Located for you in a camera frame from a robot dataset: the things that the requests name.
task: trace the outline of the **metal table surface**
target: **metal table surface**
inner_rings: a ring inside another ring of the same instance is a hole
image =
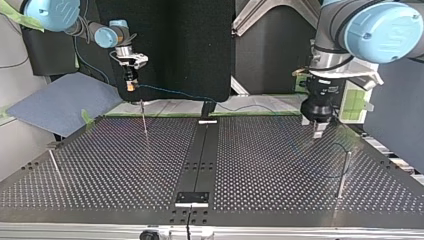
[[[300,116],[104,118],[0,183],[0,222],[424,229],[424,188],[343,126]],[[343,198],[335,197],[352,151]],[[176,208],[179,192],[208,208]]]

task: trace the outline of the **perforated breadboard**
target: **perforated breadboard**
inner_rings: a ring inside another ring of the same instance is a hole
[[[106,118],[2,189],[0,207],[165,211],[196,132],[195,119]]]
[[[210,224],[230,216],[244,226],[276,221],[297,226],[294,217],[315,219],[306,223],[310,226],[319,221],[337,225],[345,214],[424,220],[424,188],[353,131],[332,125],[324,138],[314,140],[312,127],[300,122],[296,116],[220,119]],[[352,158],[338,199],[343,147]]]

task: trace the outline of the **green tape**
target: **green tape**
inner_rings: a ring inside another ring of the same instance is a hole
[[[106,117],[143,117],[140,113],[108,113],[105,115]],[[200,113],[169,113],[169,114],[145,114],[145,117],[149,118],[192,118],[192,117],[200,117]]]
[[[348,90],[341,114],[342,120],[358,121],[365,107],[365,92],[363,90]]]
[[[77,54],[75,53],[75,68],[76,69],[79,69],[79,62],[78,62],[78,56],[77,56]]]
[[[306,86],[306,80],[308,79],[308,76],[299,74],[296,78],[296,87],[294,89],[295,92],[298,93],[308,93],[308,89],[306,87],[302,87],[301,83],[303,82]]]
[[[230,116],[299,116],[299,111],[282,111],[282,112],[214,112],[211,117],[230,117]],[[142,117],[140,113],[109,113],[106,117]],[[198,118],[199,113],[169,113],[169,114],[146,114],[145,117],[150,118]]]
[[[6,15],[10,20],[25,27],[44,32],[43,25],[35,18],[24,16],[10,6],[5,0],[0,0],[0,13]]]
[[[90,114],[88,114],[88,111],[83,109],[81,110],[81,117],[84,120],[86,124],[86,129],[89,130],[92,127],[94,127],[94,119],[90,117]]]
[[[282,112],[217,112],[210,114],[212,117],[232,117],[232,116],[299,116],[299,111]]]
[[[7,112],[6,112],[7,109],[9,109],[9,106],[0,107],[0,118],[8,118],[8,117],[10,117],[7,114]]]

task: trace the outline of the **white wall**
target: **white wall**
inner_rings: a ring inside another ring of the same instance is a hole
[[[0,16],[0,67],[27,57],[22,37]],[[0,108],[13,105],[47,85],[46,78],[32,75],[29,61],[0,69]],[[45,151],[53,135],[14,119],[0,119],[0,181]]]

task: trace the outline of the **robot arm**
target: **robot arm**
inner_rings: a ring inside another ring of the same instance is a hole
[[[10,5],[20,8],[26,16],[39,20],[44,29],[65,32],[71,36],[94,41],[102,48],[115,48],[111,57],[123,66],[127,90],[134,91],[138,81],[137,70],[145,66],[148,57],[133,52],[131,35],[125,20],[115,20],[104,26],[87,21],[80,16],[80,0],[9,0]]]
[[[310,96],[301,109],[314,122],[315,138],[322,136],[333,117],[332,95],[338,92],[334,81],[350,78],[352,66],[358,65],[354,58],[386,64],[424,56],[423,15],[424,4],[420,3],[324,0],[309,66]],[[376,86],[367,85],[366,76],[357,78],[364,80],[364,89]]]

